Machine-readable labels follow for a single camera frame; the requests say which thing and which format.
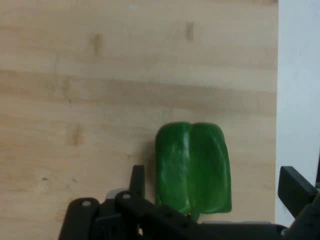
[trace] bell pepper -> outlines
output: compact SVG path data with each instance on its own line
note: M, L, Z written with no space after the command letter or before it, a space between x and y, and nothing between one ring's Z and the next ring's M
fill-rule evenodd
M168 205L197 220L200 213L232 209L225 137L211 123L174 122L155 138L156 205Z

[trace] metal bolt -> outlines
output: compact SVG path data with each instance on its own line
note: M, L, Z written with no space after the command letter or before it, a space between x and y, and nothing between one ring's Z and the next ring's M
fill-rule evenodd
M282 229L282 231L281 231L281 236L284 237L284 236L286 235L287 231L288 231L287 228Z
M130 193L125 193L125 194L122 195L122 198L130 199L131 198L131 194Z
M82 202L82 207L89 207L89 206L91 206L91 201L90 200L85 200L85 201L83 201Z

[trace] wood grain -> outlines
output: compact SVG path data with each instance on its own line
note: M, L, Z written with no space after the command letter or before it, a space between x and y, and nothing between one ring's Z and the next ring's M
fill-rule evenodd
M278 4L5 0L0 7L0 238L57 239L68 203L147 168L173 121L213 122L233 210L274 221Z

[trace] black plastic part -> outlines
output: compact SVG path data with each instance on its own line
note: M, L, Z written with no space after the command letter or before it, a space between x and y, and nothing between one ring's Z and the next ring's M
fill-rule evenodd
M94 198L79 198L72 201L67 209L59 240L88 240L91 226L99 210L99 202Z
M220 239L175 209L165 205L155 207L146 199L128 191L117 194L115 205L123 215L130 216L139 224L144 238L153 240Z
M281 167L278 196L294 218L317 194L317 189L292 166Z
M319 162L318 162L318 171L316 173L316 182L320 183L320 156L319 156Z
M319 240L320 239L320 194L312 204L307 204L283 240Z
M134 166L129 191L72 201L59 240L280 240L286 228L264 223L197 224L175 209L144 199L145 170ZM320 195L293 167L282 167L278 195L296 217L284 240L320 239Z
M263 223L205 223L203 227L223 240L281 240L285 226Z
M143 165L133 166L129 191L142 198L145 197L145 167Z

